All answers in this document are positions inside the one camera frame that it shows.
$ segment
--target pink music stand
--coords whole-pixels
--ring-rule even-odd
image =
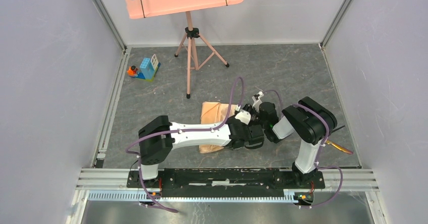
[[[196,69],[197,71],[215,54],[219,59],[229,67],[226,60],[214,49],[213,46],[199,33],[199,29],[193,27],[192,17],[190,11],[207,9],[219,6],[228,6],[241,3],[244,0],[125,0],[128,9],[129,17],[131,19],[146,18],[152,16],[167,15],[178,12],[185,12],[187,18],[187,26],[185,34],[181,43],[174,54],[178,57],[184,41],[187,38],[187,98],[190,98],[190,71]],[[212,50],[211,55],[201,64],[198,63],[198,56],[196,52],[195,38],[201,38],[202,41]],[[193,59],[194,67],[191,67],[191,60]]]

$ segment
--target gray wall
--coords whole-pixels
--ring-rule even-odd
[[[63,223],[121,51],[91,0],[0,5],[0,223]]]
[[[392,223],[426,223],[428,0],[354,0],[327,59]]]
[[[131,20],[125,0],[102,0],[129,44],[177,46],[187,26],[184,13]],[[192,12],[193,25],[211,43],[320,42],[343,0],[244,0]]]

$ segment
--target purple cable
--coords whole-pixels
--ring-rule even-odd
[[[239,100],[238,105],[241,106],[242,105],[242,101],[244,100],[244,92],[245,92],[245,83],[244,83],[244,79],[241,76],[238,76],[235,79],[235,82],[232,86],[232,89],[230,91],[230,99],[229,99],[229,106],[228,106],[228,110],[227,112],[230,112],[230,109],[232,107],[232,98],[233,98],[233,94],[235,92],[235,87],[238,84],[238,79],[241,80],[242,83],[242,91],[241,91],[241,99]],[[192,128],[192,129],[185,129],[182,130],[182,132],[206,132],[206,131],[211,131],[211,130],[218,130],[219,128],[221,128],[222,126],[224,126],[224,124],[227,121],[227,117],[222,121],[222,123],[220,123],[218,126],[214,127],[214,128]],[[143,180],[143,174],[142,174],[142,170],[141,170],[141,158],[140,158],[140,153],[136,152],[136,151],[130,151],[130,149],[137,145],[139,142],[142,142],[144,140],[147,140],[149,138],[155,137],[155,136],[160,136],[160,135],[165,135],[165,134],[171,134],[171,133],[179,133],[180,130],[169,130],[169,131],[162,131],[162,132],[156,132],[153,134],[149,134],[147,136],[144,136],[142,138],[139,138],[138,140],[136,140],[135,142],[133,142],[131,145],[129,145],[126,149],[125,152],[129,153],[129,154],[135,154],[138,157],[138,167],[139,167],[139,173],[140,173],[140,182],[141,182],[141,186],[144,189],[144,192],[146,193],[146,195],[153,201],[153,203],[155,203],[157,206],[152,206],[152,205],[148,205],[148,208],[155,208],[155,209],[163,209],[169,212],[173,212],[173,213],[178,213],[178,210],[173,209],[173,208],[168,208],[165,207],[163,205],[161,205],[159,202],[157,202],[151,195],[150,193],[147,191],[146,186],[144,184],[144,180]]]
[[[329,125],[327,125],[327,122],[320,116],[320,115],[318,115],[316,112],[314,112],[313,110],[311,110],[311,109],[309,109],[309,108],[307,108],[307,107],[305,107],[304,105],[301,105],[301,104],[293,104],[293,106],[294,107],[300,107],[300,108],[302,108],[302,109],[304,109],[305,111],[307,111],[307,112],[309,112],[309,113],[311,113],[312,115],[314,115],[316,118],[318,118],[318,120],[320,120],[321,122],[322,122],[322,124],[324,125],[324,127],[326,128],[326,135],[324,136],[324,138],[323,138],[323,140],[321,141],[321,144],[320,145],[323,145],[323,146],[325,146],[325,144],[326,144],[326,141],[327,141],[327,138],[329,137],[329,134],[330,134],[330,129],[329,129]],[[315,167],[318,169],[318,170],[329,170],[329,169],[337,169],[338,171],[339,171],[339,173],[340,173],[340,182],[339,182],[339,186],[338,186],[338,188],[337,188],[337,191],[334,193],[334,195],[330,198],[330,199],[328,199],[328,200],[326,200],[326,201],[324,201],[324,202],[322,202],[322,203],[319,203],[319,204],[316,204],[316,205],[312,205],[312,206],[302,206],[302,205],[300,205],[300,207],[303,207],[303,208],[306,208],[306,209],[311,209],[311,208],[314,208],[314,207],[317,207],[317,206],[322,206],[322,205],[325,205],[325,204],[327,204],[327,203],[330,203],[332,200],[334,200],[336,197],[337,197],[337,195],[339,194],[339,191],[340,191],[340,189],[342,188],[342,184],[343,184],[343,172],[342,172],[342,170],[339,168],[339,167],[337,167],[337,166],[328,166],[328,167],[319,167],[318,165],[319,164],[316,164],[317,162],[318,162],[318,158],[319,158],[319,154],[321,153],[321,148],[319,148],[318,149],[318,152],[317,152],[317,154],[316,154],[316,157],[315,157]]]
[[[278,93],[278,91],[276,91],[276,90],[274,90],[274,89],[270,89],[270,90],[266,90],[266,91],[263,91],[263,92],[264,92],[264,93],[274,92],[275,94],[277,94],[277,96],[278,96],[278,100],[279,100],[279,102],[280,102],[280,113],[281,113],[281,115],[283,116],[284,114],[282,114],[282,110],[283,110],[284,108],[283,108],[283,104],[282,104],[281,96],[280,96],[280,94]]]
[[[242,85],[241,99],[239,99],[238,106],[242,106],[242,101],[244,101],[245,83],[244,83],[244,79],[241,76],[238,76],[238,77],[236,77],[235,82],[233,83],[233,86],[232,86],[232,90],[230,91],[229,106],[228,106],[228,109],[226,111],[227,112],[226,114],[229,114],[230,108],[232,107],[233,94],[235,92],[235,87],[238,84],[238,79],[241,80],[241,85]],[[220,129],[222,126],[224,126],[226,124],[227,119],[228,119],[228,117],[225,117],[225,119],[220,123],[220,125],[214,127],[213,129],[214,130]]]
[[[141,183],[141,186],[143,187],[143,189],[144,189],[144,192],[146,192],[146,195],[149,197],[149,199],[150,200],[152,200],[153,201],[153,203],[154,204],[156,204],[157,206],[154,206],[154,205],[147,205],[146,207],[148,207],[148,208],[154,208],[154,209],[162,209],[162,210],[166,210],[166,211],[169,211],[169,212],[172,212],[172,213],[178,213],[178,210],[176,210],[176,209],[173,209],[173,208],[168,208],[168,207],[165,207],[165,206],[163,206],[163,205],[161,205],[159,202],[157,202],[154,198],[153,198],[153,196],[152,195],[150,195],[150,193],[147,191],[147,189],[146,189],[146,185],[144,184],[144,181],[143,181],[143,171],[141,170],[141,157],[139,157],[138,158],[138,171],[140,172],[140,183]]]

